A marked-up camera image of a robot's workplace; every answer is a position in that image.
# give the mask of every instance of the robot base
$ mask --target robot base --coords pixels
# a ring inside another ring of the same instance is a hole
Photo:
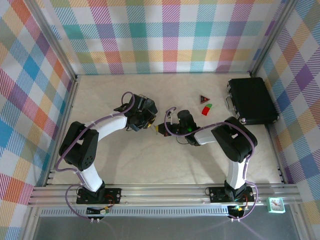
[[[96,191],[89,191],[81,187],[77,191],[76,204],[119,204],[121,199],[121,188],[105,188],[105,183]]]
[[[253,203],[255,201],[252,188],[246,184],[238,189],[233,189],[227,182],[224,182],[224,187],[208,187],[208,190],[211,203],[229,203],[235,201],[237,198],[240,198],[239,202],[245,202],[246,197],[248,202]]]

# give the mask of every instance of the gray floor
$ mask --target gray floor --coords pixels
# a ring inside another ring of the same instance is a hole
[[[40,217],[34,240],[298,240],[290,211],[257,206],[241,222],[227,217],[110,217],[90,224],[78,217]]]

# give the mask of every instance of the metal bracket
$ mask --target metal bracket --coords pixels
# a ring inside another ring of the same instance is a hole
[[[225,187],[223,186],[213,186],[213,187],[208,187],[209,189],[209,196],[210,196],[210,203],[229,203],[230,198],[228,195],[225,193]],[[253,190],[250,186],[247,186],[246,189],[240,194],[241,198],[238,200],[239,202],[241,201],[246,201],[246,197],[249,202],[254,202],[255,197]]]
[[[76,204],[115,205],[121,200],[121,188],[104,188],[102,200],[90,197],[83,188],[77,192]]]

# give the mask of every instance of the metal frame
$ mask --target metal frame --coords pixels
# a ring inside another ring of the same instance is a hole
[[[285,27],[285,24],[288,21],[291,13],[295,9],[298,1],[299,0],[287,0],[286,1],[285,6],[283,8],[283,12],[281,13],[281,16],[279,17],[278,21],[275,23],[275,27],[273,28],[273,30],[268,38],[268,41],[266,42],[265,46],[263,47],[258,59],[256,60],[254,66],[252,68],[251,75],[253,77],[257,76],[259,69],[261,68],[261,66],[265,62],[267,55],[269,54],[269,52],[270,52],[271,48],[273,47],[273,45],[275,44],[275,42],[277,41],[281,31]]]
[[[236,202],[210,203],[207,187],[223,187],[223,184],[142,184],[106,185],[107,188],[121,188],[120,204],[116,206],[161,207],[161,206],[232,206]],[[294,184],[258,184],[258,205],[265,205],[268,197],[282,197],[285,204],[302,203],[298,188]],[[66,207],[65,193],[68,185],[35,187],[29,200],[29,207]],[[76,205],[76,188],[69,191],[68,200]],[[90,204],[104,207],[104,204]]]
[[[71,110],[74,107],[74,102],[76,99],[78,87],[79,87],[79,79],[75,80],[71,85],[69,97],[66,102],[66,108],[64,111],[63,119],[61,121],[61,127],[58,129],[57,138],[53,147],[53,152],[49,159],[49,167],[46,169],[46,172],[44,173],[45,177],[43,178],[42,186],[46,186],[48,182],[50,182],[50,180],[51,181],[53,180],[52,171],[54,172],[56,162],[58,161],[58,158],[59,158],[59,147],[62,144],[62,141],[64,139],[64,136],[67,130],[68,121],[71,115]]]
[[[107,185],[108,188],[121,188],[120,204],[113,206],[113,216],[132,216],[141,213],[141,209],[148,212],[144,216],[157,215],[155,212],[161,207],[168,210],[167,215],[175,216],[226,216],[227,206],[238,205],[238,202],[210,203],[210,197],[206,195],[207,187],[222,187],[223,184],[115,184]],[[48,185],[35,187],[31,195],[28,211],[25,216],[25,226],[21,231],[20,239],[32,239],[39,217],[71,217],[68,210],[65,193],[68,185]],[[258,206],[265,206],[268,197],[281,197],[285,205],[290,205],[292,215],[301,239],[308,240],[310,231],[305,224],[305,216],[300,204],[302,198],[295,184],[258,184]],[[86,207],[105,207],[103,204],[76,204],[76,188],[69,191],[68,200],[80,214],[85,214]]]
[[[244,66],[244,71],[248,71],[248,69],[250,68],[251,64],[252,64],[252,61],[256,55],[256,52],[258,51],[259,49],[259,46],[261,44],[261,42],[263,41],[264,39],[264,36],[269,28],[269,25],[270,23],[272,22],[273,20],[273,17],[274,15],[276,14],[279,6],[281,4],[281,0],[274,0],[267,15],[266,15],[266,18],[264,20],[264,23],[263,25],[261,26],[260,28],[260,32],[259,34],[256,36],[256,41],[254,43],[254,45],[252,46],[251,48],[251,52],[250,52],[250,55],[248,57],[248,60],[246,61],[245,63],[245,66]]]
[[[276,162],[277,162],[277,167],[278,167],[278,173],[279,173],[279,176],[280,176],[280,180],[281,180],[282,183],[287,184],[288,183],[288,178],[287,178],[287,175],[286,175],[286,172],[285,172],[284,165],[282,164],[282,162],[280,160],[280,156],[279,156],[279,153],[277,151],[276,143],[272,138],[270,125],[266,124],[264,126],[265,126],[266,132],[268,133],[269,143],[270,143],[270,145],[271,145],[271,147],[273,149],[273,154],[274,154],[274,157],[275,157]]]

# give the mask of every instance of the small clock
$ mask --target small clock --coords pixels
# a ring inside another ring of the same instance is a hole
[[[268,197],[268,212],[274,214],[283,214],[286,212],[284,201],[281,197]]]

